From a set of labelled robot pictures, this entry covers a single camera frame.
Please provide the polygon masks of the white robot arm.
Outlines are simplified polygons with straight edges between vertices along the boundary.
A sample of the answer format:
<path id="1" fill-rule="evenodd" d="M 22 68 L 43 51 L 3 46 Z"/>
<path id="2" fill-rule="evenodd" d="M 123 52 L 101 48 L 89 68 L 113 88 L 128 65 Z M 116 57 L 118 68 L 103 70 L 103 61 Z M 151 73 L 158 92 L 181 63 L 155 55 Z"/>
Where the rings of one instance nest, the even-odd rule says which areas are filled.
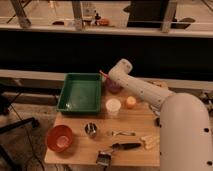
<path id="1" fill-rule="evenodd" d="M 160 171 L 213 171 L 213 137 L 203 102 L 132 77 L 131 70 L 121 59 L 108 74 L 160 111 Z"/>

